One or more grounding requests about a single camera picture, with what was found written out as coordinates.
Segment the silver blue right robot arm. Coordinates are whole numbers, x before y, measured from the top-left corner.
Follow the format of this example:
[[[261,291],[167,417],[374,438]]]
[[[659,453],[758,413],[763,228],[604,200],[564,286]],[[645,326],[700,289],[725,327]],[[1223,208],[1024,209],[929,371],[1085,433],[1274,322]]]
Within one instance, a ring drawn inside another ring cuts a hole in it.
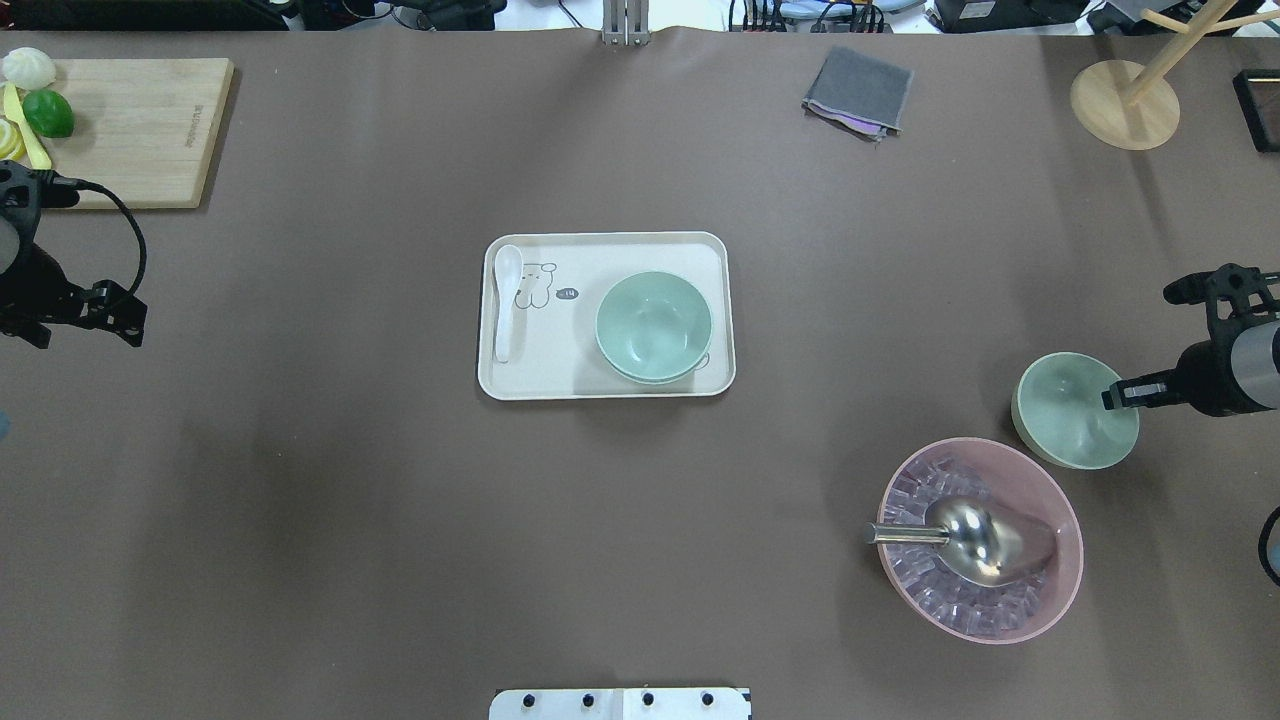
[[[1175,368],[1117,380],[1101,392],[1101,402],[1108,411],[1188,404],[1207,416],[1276,410],[1277,323],[1194,343]]]

